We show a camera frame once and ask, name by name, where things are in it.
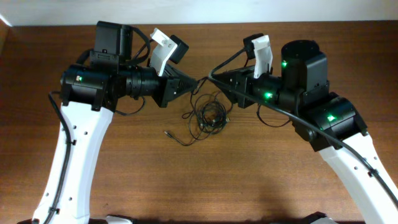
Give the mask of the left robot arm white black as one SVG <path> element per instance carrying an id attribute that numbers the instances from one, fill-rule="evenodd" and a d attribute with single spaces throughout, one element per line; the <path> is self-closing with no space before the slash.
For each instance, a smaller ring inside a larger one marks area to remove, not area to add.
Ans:
<path id="1" fill-rule="evenodd" d="M 197 87 L 175 65 L 188 45 L 155 29 L 132 53 L 138 28 L 99 21 L 95 46 L 62 74 L 57 146 L 49 179 L 31 223 L 94 223 L 90 192 L 101 143 L 117 113 L 118 100 L 151 97 L 161 108 Z"/>

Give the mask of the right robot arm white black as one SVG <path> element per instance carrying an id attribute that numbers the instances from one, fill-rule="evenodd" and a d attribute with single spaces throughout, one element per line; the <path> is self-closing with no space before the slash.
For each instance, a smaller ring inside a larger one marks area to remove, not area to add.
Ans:
<path id="1" fill-rule="evenodd" d="M 233 103 L 253 103 L 289 117 L 295 132 L 333 169 L 366 223 L 397 222 L 397 187 L 375 150 L 368 127 L 346 98 L 329 90 L 328 61 L 312 40 L 282 47 L 281 74 L 273 76 L 269 44 L 253 43 L 256 64 L 209 73 Z"/>

